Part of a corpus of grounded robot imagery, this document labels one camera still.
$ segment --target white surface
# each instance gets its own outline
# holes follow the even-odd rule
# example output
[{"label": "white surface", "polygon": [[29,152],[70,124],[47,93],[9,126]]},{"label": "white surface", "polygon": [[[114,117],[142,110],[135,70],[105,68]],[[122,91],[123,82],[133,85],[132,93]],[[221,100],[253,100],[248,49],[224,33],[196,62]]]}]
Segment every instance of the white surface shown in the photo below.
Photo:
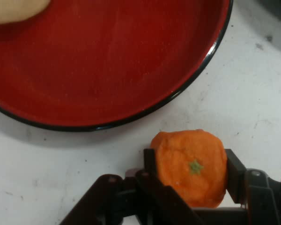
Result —
[{"label": "white surface", "polygon": [[[205,71],[143,119],[105,131],[60,133],[0,113],[0,225],[59,224],[100,175],[123,176],[142,167],[141,151],[159,130],[202,128],[221,138],[247,167],[280,180],[281,18],[264,6],[277,1],[260,2],[236,1]],[[232,205],[228,195],[222,205]]]}]

